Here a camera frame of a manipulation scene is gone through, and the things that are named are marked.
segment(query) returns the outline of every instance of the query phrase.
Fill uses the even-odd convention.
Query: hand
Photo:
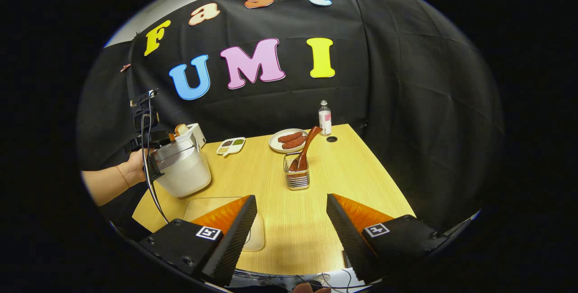
[[[144,149],[144,155],[146,157],[148,149]],[[120,168],[122,175],[126,178],[129,186],[134,186],[139,182],[146,181],[146,175],[143,171],[143,149],[139,149],[136,152],[132,152],[128,161],[122,163],[118,167]]]
[[[292,293],[313,293],[313,288],[311,287],[311,284],[309,283],[302,283],[297,285],[294,289]],[[331,289],[329,287],[324,287],[318,291],[316,291],[315,293],[331,293]]]

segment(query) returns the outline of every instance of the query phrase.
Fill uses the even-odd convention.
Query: letter a
[[[192,18],[188,21],[188,24],[191,26],[198,25],[204,20],[209,20],[216,17],[219,15],[219,13],[221,13],[221,11],[217,9],[217,3],[208,3],[191,13]]]

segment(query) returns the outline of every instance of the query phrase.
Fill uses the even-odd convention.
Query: sausage
[[[279,143],[287,143],[289,141],[296,139],[297,137],[300,137],[301,135],[303,135],[303,133],[297,132],[297,133],[293,133],[291,135],[281,136],[281,137],[279,137],[278,141],[279,141]]]
[[[293,149],[293,148],[298,147],[299,145],[303,144],[306,139],[307,139],[307,136],[300,136],[300,137],[297,137],[296,139],[294,139],[292,141],[289,141],[289,142],[283,144],[281,147],[283,147],[283,149]]]

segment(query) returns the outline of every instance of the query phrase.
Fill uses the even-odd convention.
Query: yellow letter
[[[311,70],[311,77],[332,77],[335,75],[335,70],[331,68],[331,60],[329,57],[329,47],[333,44],[328,38],[310,38],[307,44],[313,50],[313,69]]]
[[[166,20],[165,22],[161,23],[161,25],[157,26],[146,34],[146,51],[144,52],[145,56],[159,47],[157,40],[163,39],[163,36],[165,35],[164,28],[168,27],[169,25],[171,25],[171,20]]]
[[[219,13],[221,13],[221,11],[217,9],[217,3],[208,3],[207,5],[203,5],[191,13],[192,18],[188,21],[188,24],[191,26],[198,25],[204,20],[209,20],[216,17],[219,15]]]

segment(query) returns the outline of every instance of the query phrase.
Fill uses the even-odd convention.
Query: glass bottle
[[[327,101],[322,100],[322,107],[319,109],[319,127],[323,129],[321,135],[331,134],[331,109],[327,107]]]

